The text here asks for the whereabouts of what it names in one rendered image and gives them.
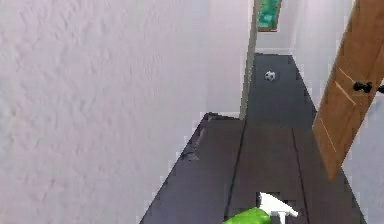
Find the green framed wall picture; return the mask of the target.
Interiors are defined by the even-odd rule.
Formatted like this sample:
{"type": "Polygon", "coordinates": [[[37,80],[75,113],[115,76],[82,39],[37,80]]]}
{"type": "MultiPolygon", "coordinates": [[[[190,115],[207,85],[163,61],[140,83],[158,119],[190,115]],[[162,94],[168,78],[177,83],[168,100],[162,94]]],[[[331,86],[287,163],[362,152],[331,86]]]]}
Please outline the green framed wall picture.
{"type": "Polygon", "coordinates": [[[258,15],[258,30],[260,32],[275,32],[277,30],[282,0],[261,0],[258,15]]]}

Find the brown wooden room door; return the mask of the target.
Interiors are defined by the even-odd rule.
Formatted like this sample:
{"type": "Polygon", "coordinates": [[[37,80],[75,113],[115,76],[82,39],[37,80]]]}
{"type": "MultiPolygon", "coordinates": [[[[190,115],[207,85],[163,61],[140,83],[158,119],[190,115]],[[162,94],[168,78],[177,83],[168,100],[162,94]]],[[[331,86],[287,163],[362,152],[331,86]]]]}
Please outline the brown wooden room door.
{"type": "Polygon", "coordinates": [[[329,179],[338,175],[383,79],[384,0],[355,0],[313,124],[329,179]],[[373,89],[354,91],[355,82],[373,89]]]}

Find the green spray bottle white nozzle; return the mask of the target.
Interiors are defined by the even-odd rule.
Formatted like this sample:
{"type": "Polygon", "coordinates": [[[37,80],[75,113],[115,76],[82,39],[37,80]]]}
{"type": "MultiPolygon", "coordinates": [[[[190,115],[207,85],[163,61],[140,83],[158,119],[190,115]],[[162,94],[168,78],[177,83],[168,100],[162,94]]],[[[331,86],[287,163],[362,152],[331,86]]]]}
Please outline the green spray bottle white nozzle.
{"type": "Polygon", "coordinates": [[[242,211],[222,224],[272,224],[273,217],[279,218],[279,224],[286,224],[287,216],[299,216],[298,211],[269,193],[259,192],[257,199],[259,206],[242,211]]]}

